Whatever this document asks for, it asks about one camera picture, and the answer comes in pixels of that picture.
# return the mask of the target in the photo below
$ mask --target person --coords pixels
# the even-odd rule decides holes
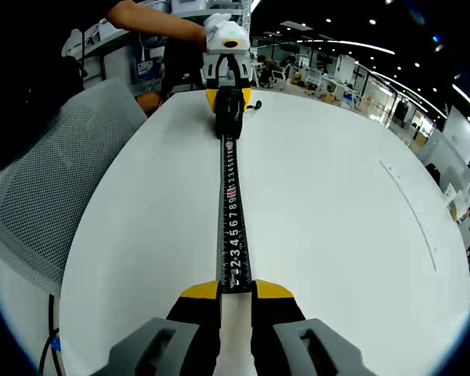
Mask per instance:
[[[205,51],[203,27],[132,0],[0,2],[0,170],[28,151],[72,96],[84,89],[81,66],[62,57],[73,29],[87,30],[106,17],[115,27],[192,42]],[[137,97],[150,115],[161,97]]]
[[[426,171],[430,174],[430,176],[436,181],[437,185],[440,183],[440,172],[437,166],[433,163],[429,163],[426,166]]]
[[[260,84],[269,84],[269,79],[272,77],[272,71],[280,72],[280,67],[275,61],[267,59],[264,55],[258,56],[258,63],[264,66],[263,72],[259,77]]]
[[[322,74],[327,74],[326,64],[324,64],[323,61],[317,61],[317,62],[316,62],[316,68],[317,68],[317,70],[319,70]]]

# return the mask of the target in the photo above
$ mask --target black shirt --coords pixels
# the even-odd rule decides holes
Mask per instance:
[[[0,170],[29,150],[63,104],[83,90],[61,51],[120,0],[0,1]]]

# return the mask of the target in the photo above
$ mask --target black cable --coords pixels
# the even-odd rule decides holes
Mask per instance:
[[[49,337],[53,338],[54,333],[54,295],[49,295]],[[57,376],[61,376],[63,373],[61,372],[60,362],[57,359],[57,351],[50,348],[52,353],[52,361],[54,362],[54,367],[56,368]]]
[[[255,106],[252,106],[252,105],[250,104],[250,105],[248,106],[248,109],[253,108],[253,109],[255,109],[255,110],[259,110],[259,109],[261,108],[261,105],[262,105],[261,100],[258,100],[258,101],[256,101],[256,105],[255,105]]]
[[[52,334],[47,338],[47,341],[45,341],[44,349],[42,350],[42,356],[40,356],[40,364],[38,365],[38,373],[43,374],[44,373],[44,364],[45,364],[45,357],[47,356],[47,349],[50,346],[50,342],[52,342],[52,339],[56,337],[56,334],[60,331],[59,328],[54,329]]]

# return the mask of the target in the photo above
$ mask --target cardboard box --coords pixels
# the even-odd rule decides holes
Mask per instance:
[[[336,102],[336,97],[333,96],[332,94],[326,94],[322,100],[325,102],[325,103],[329,103],[329,104],[334,104],[334,102]]]
[[[299,72],[294,72],[291,77],[291,84],[297,85],[301,81],[301,74]]]

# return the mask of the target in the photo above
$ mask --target office chair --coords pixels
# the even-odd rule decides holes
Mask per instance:
[[[11,269],[60,296],[85,207],[145,120],[122,83],[103,81],[68,100],[47,133],[0,172],[0,258]]]
[[[277,87],[280,91],[284,90],[284,87],[287,83],[284,72],[279,72],[277,70],[272,70],[273,83],[271,87]]]
[[[322,82],[322,72],[317,69],[309,68],[308,69],[308,76],[305,79],[305,84],[315,85],[317,88],[320,87],[320,83]],[[305,93],[309,96],[316,94],[316,89],[314,90],[305,90]]]

